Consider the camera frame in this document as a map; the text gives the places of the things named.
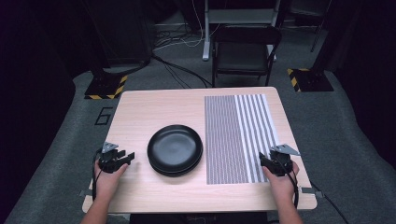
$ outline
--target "chair leg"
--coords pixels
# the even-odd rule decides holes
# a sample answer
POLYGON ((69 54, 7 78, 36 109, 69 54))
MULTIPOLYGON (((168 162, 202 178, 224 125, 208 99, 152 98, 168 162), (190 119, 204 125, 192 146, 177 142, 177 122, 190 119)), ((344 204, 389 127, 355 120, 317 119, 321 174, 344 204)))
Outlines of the chair leg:
POLYGON ((217 72, 215 72, 215 71, 213 71, 212 72, 212 88, 215 88, 216 87, 216 76, 218 75, 218 73, 217 72))
POLYGON ((270 81, 270 74, 268 74, 267 79, 265 79, 265 86, 268 86, 269 81, 270 81))
POLYGON ((321 28, 322 28, 322 26, 323 26, 323 23, 324 23, 324 21, 322 21, 321 25, 318 27, 317 36, 315 36, 315 41, 314 41, 314 44, 312 45, 311 52, 314 52, 315 45, 316 45, 316 44, 317 44, 317 42, 318 42, 319 35, 320 35, 320 31, 321 31, 321 28))

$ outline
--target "black bowl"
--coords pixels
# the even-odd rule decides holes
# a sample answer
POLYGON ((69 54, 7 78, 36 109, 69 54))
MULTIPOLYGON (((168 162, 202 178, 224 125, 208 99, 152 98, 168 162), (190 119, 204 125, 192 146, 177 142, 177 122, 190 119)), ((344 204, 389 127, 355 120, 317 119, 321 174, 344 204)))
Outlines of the black bowl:
POLYGON ((198 133, 184 125, 170 125, 156 132, 148 142, 148 160, 162 175, 179 176, 191 171, 203 153, 198 133))

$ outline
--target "chair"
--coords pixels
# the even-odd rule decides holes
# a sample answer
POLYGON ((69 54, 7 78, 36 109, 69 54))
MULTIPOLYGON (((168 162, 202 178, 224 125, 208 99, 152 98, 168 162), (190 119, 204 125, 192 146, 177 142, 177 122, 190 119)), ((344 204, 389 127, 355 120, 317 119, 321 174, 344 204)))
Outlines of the chair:
POLYGON ((311 49, 311 52, 313 52, 318 42, 323 23, 327 19, 331 3, 332 0, 287 0, 284 6, 280 8, 280 22, 277 23, 276 27, 280 28, 282 26, 283 20, 287 14, 295 18, 306 18, 317 21, 319 26, 315 31, 317 35, 311 49))
POLYGON ((272 26, 224 25, 212 35, 212 85, 218 74, 271 75, 276 48, 282 34, 272 26), (267 45, 272 45, 268 52, 267 45))

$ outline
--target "robotic hand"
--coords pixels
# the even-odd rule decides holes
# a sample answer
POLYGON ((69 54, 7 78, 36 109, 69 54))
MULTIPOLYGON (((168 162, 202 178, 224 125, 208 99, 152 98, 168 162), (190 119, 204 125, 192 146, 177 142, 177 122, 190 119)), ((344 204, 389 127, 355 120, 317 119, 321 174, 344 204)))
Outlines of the robotic hand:
POLYGON ((265 166, 276 176, 283 176, 293 170, 290 155, 300 156, 300 153, 288 145, 271 147, 270 157, 267 159, 261 152, 259 154, 261 166, 265 166))
POLYGON ((116 147, 118 147, 118 145, 105 142, 102 148, 99 158, 99 167, 106 173, 112 174, 118 171, 124 163, 130 165, 131 160, 134 159, 134 152, 124 157, 125 150, 119 152, 116 150, 116 147))

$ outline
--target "black and white stripes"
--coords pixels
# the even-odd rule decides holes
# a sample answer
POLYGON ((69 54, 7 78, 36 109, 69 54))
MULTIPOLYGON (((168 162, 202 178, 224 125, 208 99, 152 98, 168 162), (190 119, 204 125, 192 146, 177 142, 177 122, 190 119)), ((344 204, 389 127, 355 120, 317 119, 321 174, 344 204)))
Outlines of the black and white stripes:
POLYGON ((265 182, 259 151, 277 145, 265 95, 206 96, 207 184, 265 182))

